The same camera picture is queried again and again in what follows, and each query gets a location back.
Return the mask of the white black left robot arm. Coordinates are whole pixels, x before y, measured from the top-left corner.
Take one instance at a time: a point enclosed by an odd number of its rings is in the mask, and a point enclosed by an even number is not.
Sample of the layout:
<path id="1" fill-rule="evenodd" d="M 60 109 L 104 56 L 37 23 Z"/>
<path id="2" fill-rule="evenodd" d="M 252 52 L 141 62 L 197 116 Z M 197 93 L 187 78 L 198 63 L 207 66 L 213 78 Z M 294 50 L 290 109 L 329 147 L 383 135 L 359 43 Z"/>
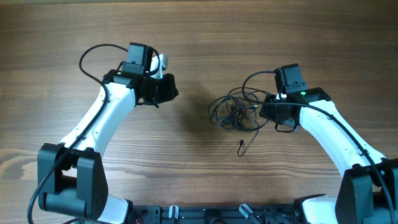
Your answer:
<path id="1" fill-rule="evenodd" d="M 142 223 L 130 200 L 109 193 L 104 152 L 121 121 L 136 106 L 171 101 L 178 95 L 168 58 L 148 45 L 131 42 L 127 59 L 110 70 L 100 92 L 74 129 L 58 144 L 45 143 L 37 155 L 38 185 L 27 209 L 33 207 L 71 216 L 71 223 Z"/>

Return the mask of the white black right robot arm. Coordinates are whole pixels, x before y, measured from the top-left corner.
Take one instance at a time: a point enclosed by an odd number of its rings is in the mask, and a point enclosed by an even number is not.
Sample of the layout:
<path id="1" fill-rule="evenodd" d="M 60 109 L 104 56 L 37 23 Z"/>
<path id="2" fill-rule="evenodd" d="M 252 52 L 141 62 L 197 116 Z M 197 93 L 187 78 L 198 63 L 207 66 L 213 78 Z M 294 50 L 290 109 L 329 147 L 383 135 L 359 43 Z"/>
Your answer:
<path id="1" fill-rule="evenodd" d="M 304 223 L 397 223 L 397 159 L 370 146 L 340 115 L 322 88 L 309 88 L 297 64 L 272 71 L 277 94 L 266 97 L 260 115 L 296 129 L 321 145 L 342 177 L 337 197 L 298 201 Z"/>

